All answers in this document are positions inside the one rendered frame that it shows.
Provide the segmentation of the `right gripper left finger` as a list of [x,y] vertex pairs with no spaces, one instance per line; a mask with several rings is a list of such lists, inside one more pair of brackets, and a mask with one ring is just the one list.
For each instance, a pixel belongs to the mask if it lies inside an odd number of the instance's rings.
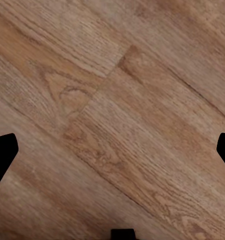
[[19,151],[14,133],[0,136],[0,181]]

